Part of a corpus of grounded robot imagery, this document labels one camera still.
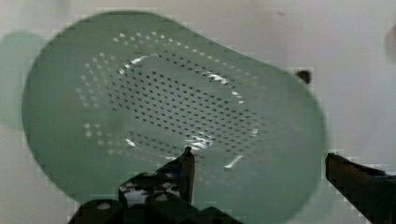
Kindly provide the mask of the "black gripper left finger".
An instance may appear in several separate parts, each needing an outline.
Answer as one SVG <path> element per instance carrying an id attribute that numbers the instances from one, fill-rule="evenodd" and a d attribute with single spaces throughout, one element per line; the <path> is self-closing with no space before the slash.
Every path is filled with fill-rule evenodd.
<path id="1" fill-rule="evenodd" d="M 154 172 L 122 183 L 116 200 L 81 205 L 67 224 L 243 224 L 216 207 L 191 204 L 195 158 L 186 147 Z"/>

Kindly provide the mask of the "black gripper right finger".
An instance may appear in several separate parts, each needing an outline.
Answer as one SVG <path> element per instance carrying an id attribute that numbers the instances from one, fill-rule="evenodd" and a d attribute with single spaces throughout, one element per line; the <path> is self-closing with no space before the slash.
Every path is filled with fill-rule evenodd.
<path id="1" fill-rule="evenodd" d="M 395 224 L 395 176 L 329 153 L 326 179 L 372 224 Z"/>

